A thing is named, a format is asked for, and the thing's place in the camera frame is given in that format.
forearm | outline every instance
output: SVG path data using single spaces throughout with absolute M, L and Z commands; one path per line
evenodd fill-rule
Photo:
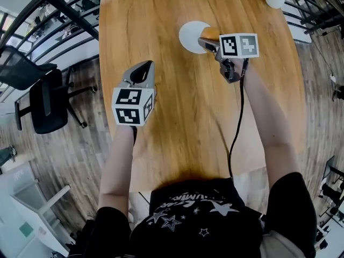
M 99 208 L 103 206 L 117 206 L 116 204 L 113 206 L 110 203 L 114 197 L 116 198 L 115 202 L 120 202 L 119 206 L 126 205 L 131 180 L 133 146 L 134 136 L 132 128 L 129 126 L 118 126 L 109 156 L 102 170 Z
M 292 145 L 290 126 L 281 107 L 250 66 L 245 76 L 244 87 L 263 147 Z
M 247 70 L 244 87 L 264 147 L 272 188 L 281 177 L 298 172 L 291 128 L 275 97 L 254 70 Z

chair backrest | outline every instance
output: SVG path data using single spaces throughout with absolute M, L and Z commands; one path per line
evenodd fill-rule
M 26 90 L 47 73 L 12 46 L 0 49 L 0 82 Z

sleeve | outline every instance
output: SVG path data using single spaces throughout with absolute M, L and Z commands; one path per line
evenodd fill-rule
M 317 216 L 300 173 L 280 178 L 269 195 L 265 231 L 276 231 L 293 242 L 306 256 L 316 255 Z
M 84 258 L 119 257 L 128 250 L 130 227 L 127 217 L 112 207 L 98 210 Z

black cable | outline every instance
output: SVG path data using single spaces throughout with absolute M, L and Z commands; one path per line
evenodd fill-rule
M 327 61 L 326 61 L 325 57 L 324 57 L 324 56 L 323 56 L 323 54 L 321 53 L 321 51 L 320 51 L 320 49 L 318 48 L 318 46 L 317 46 L 316 42 L 315 42 L 315 41 L 313 41 L 313 44 L 314 44 L 314 46 L 317 48 L 317 50 L 318 50 L 319 54 L 322 56 L 322 59 L 324 59 L 325 63 L 327 64 L 327 66 L 328 66 L 329 70 L 331 71 L 331 75 L 333 75 L 333 70 L 332 70 L 331 66 L 330 66 L 330 65 L 327 63 Z
M 138 128 L 136 126 L 130 126 L 131 129 L 133 130 L 133 134 L 134 134 L 134 145 L 136 142 L 136 136 L 138 135 Z
M 230 176 L 231 176 L 233 184 L 234 184 L 234 177 L 233 177 L 233 173 L 232 173 L 231 159 L 232 159 L 233 147 L 234 147 L 235 142 L 237 141 L 237 138 L 238 138 L 238 135 L 239 135 L 239 131 L 240 131 L 241 120 L 242 120 L 243 104 L 244 104 L 244 99 L 243 99 L 243 80 L 245 78 L 245 72 L 247 70 L 248 61 L 249 61 L 249 58 L 245 58 L 244 61 L 243 61 L 243 64 L 242 64 L 242 71 L 241 71 L 241 76 L 240 76 L 240 97 L 241 97 L 240 116 L 239 116 L 238 126 L 236 127 L 236 134 L 235 134 L 234 140 L 232 142 L 230 153 L 228 155 L 228 169 L 230 171 Z
M 157 86 L 156 86 L 156 84 L 154 84 L 154 86 L 155 86 L 155 97 L 154 97 L 154 100 L 155 100 L 155 98 L 157 96 Z
M 141 192 L 139 192 L 139 194 L 142 196 L 143 199 L 145 199 L 145 201 L 146 201 L 148 204 L 150 204 L 149 201 L 144 197 L 144 195 L 143 195 Z
M 335 30 L 330 31 L 330 32 L 323 32 L 320 36 L 321 36 L 321 37 L 324 37 L 324 36 L 326 36 L 326 35 L 328 35 L 328 34 L 330 34 L 330 33 L 337 32 L 337 31 L 338 31 L 338 30 L 335 29 Z

black and white marker cube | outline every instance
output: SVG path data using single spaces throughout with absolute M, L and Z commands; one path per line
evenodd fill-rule
M 154 107 L 154 89 L 114 88 L 112 112 L 118 125 L 143 126 Z
M 258 58 L 259 47 L 256 33 L 220 35 L 222 58 Z

